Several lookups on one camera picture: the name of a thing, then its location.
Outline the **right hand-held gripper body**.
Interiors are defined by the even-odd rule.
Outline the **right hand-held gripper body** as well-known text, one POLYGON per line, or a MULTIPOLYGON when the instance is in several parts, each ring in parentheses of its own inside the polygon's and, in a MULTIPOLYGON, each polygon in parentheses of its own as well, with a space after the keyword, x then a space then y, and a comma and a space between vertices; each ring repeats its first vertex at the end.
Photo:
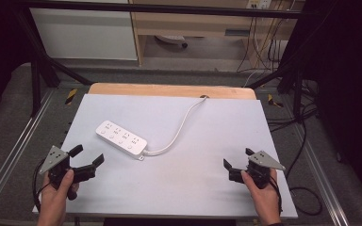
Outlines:
POLYGON ((263 189, 270 182, 271 169, 285 170, 286 168, 264 151, 248 156, 248 165, 245 170, 259 189, 263 189))

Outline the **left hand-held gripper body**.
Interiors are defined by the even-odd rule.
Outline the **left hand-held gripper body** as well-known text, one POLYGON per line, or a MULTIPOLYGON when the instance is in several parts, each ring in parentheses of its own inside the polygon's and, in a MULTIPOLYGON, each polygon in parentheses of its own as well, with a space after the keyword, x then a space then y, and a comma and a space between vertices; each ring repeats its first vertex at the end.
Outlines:
POLYGON ((68 170, 74 171, 73 183, 88 181, 90 178, 95 177, 96 168, 91 164, 73 168, 70 166, 70 156, 68 152, 62 151, 60 148, 53 146, 46 156, 40 174, 48 172, 49 184, 58 189, 60 183, 68 170))

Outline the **white power strip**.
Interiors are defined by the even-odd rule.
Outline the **white power strip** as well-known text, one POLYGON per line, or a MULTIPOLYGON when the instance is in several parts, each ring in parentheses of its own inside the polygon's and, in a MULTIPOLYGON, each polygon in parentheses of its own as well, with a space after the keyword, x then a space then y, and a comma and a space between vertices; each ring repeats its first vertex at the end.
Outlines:
POLYGON ((95 130, 102 140, 115 149, 128 154, 134 159, 142 160, 147 141, 112 121, 103 121, 95 130))

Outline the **person's right hand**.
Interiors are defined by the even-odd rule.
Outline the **person's right hand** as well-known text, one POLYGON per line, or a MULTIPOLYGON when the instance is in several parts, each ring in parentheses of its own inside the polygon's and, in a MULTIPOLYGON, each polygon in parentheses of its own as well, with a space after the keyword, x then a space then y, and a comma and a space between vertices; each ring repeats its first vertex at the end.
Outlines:
POLYGON ((276 190, 267 185, 260 189, 256 186, 253 178, 244 170, 240 172, 244 184, 250 191, 262 226, 275 226, 282 222, 279 212, 279 197, 276 190))

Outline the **person's left hand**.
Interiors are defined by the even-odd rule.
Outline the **person's left hand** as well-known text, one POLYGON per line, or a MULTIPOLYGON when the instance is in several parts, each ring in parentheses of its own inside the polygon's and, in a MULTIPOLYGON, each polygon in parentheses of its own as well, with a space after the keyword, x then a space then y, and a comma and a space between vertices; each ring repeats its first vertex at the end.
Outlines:
POLYGON ((79 184, 74 184, 74 171, 69 169, 58 189, 50 185, 48 173, 43 178, 44 189, 41 192, 41 211, 37 226, 61 226, 66 217, 67 192, 76 191, 79 184))

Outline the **white cabinet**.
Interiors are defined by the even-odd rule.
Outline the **white cabinet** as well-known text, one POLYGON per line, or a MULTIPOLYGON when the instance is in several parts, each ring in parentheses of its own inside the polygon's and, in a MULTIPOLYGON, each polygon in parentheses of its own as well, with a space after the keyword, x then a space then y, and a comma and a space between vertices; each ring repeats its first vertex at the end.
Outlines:
POLYGON ((129 13, 32 8, 50 57, 136 60, 129 13))

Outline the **grey chair base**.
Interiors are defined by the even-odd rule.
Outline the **grey chair base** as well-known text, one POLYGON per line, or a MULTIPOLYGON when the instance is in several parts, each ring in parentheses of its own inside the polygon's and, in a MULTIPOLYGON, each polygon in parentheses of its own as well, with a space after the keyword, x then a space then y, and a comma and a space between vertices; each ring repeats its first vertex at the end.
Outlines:
POLYGON ((156 38, 167 43, 179 44, 183 48, 188 47, 188 44, 183 36, 156 36, 156 38))

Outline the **aluminium rail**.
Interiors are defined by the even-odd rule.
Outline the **aluminium rail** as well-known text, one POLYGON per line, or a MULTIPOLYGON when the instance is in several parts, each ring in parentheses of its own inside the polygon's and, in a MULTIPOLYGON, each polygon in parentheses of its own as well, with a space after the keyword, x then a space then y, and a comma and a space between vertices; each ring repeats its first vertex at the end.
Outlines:
POLYGON ((39 125, 41 118, 43 117, 47 107, 49 106, 53 94, 56 92, 56 89, 49 89, 43 95, 41 100, 41 108, 37 111, 36 115, 31 117, 25 129, 20 134, 13 148, 11 149, 7 159, 5 160, 3 166, 0 169, 0 193, 2 192, 9 176, 11 175, 13 169, 17 165, 23 151, 25 150, 29 140, 32 138, 34 131, 39 125))
POLYGON ((304 127, 301 124, 296 124, 294 128, 300 140, 304 142, 303 147, 306 161, 313 173, 313 177, 319 188, 321 197, 324 201, 324 204, 328 210, 331 219, 334 222, 334 225, 349 226, 349 220, 347 219, 345 212, 338 201, 337 195, 332 188, 331 183, 328 180, 328 177, 325 174, 321 163, 316 156, 314 149, 311 146, 311 143, 309 142, 309 139, 304 138, 304 136, 306 135, 304 127))

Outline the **black metal frame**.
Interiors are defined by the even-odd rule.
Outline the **black metal frame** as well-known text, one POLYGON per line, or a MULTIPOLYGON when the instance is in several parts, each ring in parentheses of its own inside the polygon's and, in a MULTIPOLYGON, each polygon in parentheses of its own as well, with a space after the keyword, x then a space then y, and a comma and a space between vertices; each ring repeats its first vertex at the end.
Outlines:
POLYGON ((54 1, 54 0, 14 0, 12 7, 18 10, 14 14, 19 26, 23 29, 28 43, 32 48, 32 84, 33 84, 33 113, 36 113, 40 107, 37 103, 40 90, 38 83, 39 73, 49 87, 57 87, 60 83, 54 68, 62 71, 72 77, 79 83, 90 86, 93 81, 71 71, 61 63, 51 58, 39 41, 39 32, 34 31, 29 21, 24 16, 24 11, 29 8, 44 9, 69 9, 69 10, 92 10, 92 11, 115 11, 115 12, 137 12, 137 13, 167 13, 167 14, 191 14, 191 15, 210 15, 210 16, 228 16, 228 17, 260 17, 276 19, 305 19, 319 17, 318 11, 307 10, 270 10, 270 9, 239 9, 239 8, 214 8, 214 7, 195 7, 195 6, 170 6, 170 5, 152 5, 152 4, 128 4, 128 3, 99 3, 99 2, 79 2, 79 1, 54 1))

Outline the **white wall socket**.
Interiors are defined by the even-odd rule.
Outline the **white wall socket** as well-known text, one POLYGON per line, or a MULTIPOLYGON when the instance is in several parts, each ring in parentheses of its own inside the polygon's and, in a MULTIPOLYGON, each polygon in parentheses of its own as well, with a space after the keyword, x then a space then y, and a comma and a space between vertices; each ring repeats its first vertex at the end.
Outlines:
POLYGON ((246 8, 268 9, 272 0, 248 0, 246 8))

